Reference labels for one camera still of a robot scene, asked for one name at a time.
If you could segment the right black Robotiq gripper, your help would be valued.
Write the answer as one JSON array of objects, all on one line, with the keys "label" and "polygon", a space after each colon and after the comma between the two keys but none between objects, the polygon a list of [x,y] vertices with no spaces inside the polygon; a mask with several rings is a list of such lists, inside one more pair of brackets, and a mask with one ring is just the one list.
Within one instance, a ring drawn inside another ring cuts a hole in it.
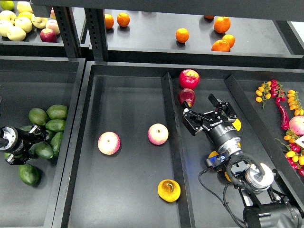
[{"label": "right black Robotiq gripper", "polygon": [[222,102],[213,94],[209,94],[208,99],[215,111],[204,114],[192,111],[188,103],[183,101],[182,123],[193,136],[205,131],[218,153],[239,151],[239,131],[232,124],[238,117],[237,113],[229,102]]}]

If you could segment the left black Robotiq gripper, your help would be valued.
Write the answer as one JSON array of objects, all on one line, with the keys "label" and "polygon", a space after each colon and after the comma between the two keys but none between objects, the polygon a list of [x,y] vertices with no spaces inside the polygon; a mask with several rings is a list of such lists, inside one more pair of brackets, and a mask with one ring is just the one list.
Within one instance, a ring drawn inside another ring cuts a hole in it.
[{"label": "left black Robotiq gripper", "polygon": [[30,143],[45,142],[49,139],[48,135],[48,131],[38,125],[33,125],[28,132],[14,129],[13,143],[9,149],[9,153],[5,153],[5,161],[9,165],[26,164],[31,159],[31,156],[24,153],[30,149]]}]

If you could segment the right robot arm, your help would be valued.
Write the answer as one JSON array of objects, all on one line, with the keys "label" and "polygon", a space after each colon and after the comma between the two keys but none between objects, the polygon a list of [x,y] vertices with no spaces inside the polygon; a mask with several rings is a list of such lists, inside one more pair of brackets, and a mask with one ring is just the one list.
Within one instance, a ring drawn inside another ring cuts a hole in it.
[{"label": "right robot arm", "polygon": [[238,129],[233,125],[237,115],[230,103],[216,99],[213,94],[208,99],[215,110],[201,114],[191,109],[191,98],[178,96],[183,107],[184,126],[193,136],[205,132],[216,150],[215,155],[205,160],[206,168],[199,175],[210,170],[226,173],[229,182],[238,189],[242,198],[243,219],[240,220],[232,213],[226,197],[220,198],[220,202],[240,228],[302,227],[304,211],[291,203],[291,195],[272,187],[274,181],[279,181],[278,171],[271,170],[266,164],[243,153]]}]

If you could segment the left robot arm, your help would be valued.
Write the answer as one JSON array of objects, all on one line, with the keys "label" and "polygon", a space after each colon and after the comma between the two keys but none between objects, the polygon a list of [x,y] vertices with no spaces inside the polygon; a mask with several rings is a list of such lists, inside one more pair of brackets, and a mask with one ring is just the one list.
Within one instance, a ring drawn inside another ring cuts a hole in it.
[{"label": "left robot arm", "polygon": [[30,159],[37,159],[30,148],[39,142],[48,139],[48,132],[38,126],[33,125],[29,131],[12,126],[0,129],[0,151],[7,153],[5,161],[9,165],[24,165]]}]

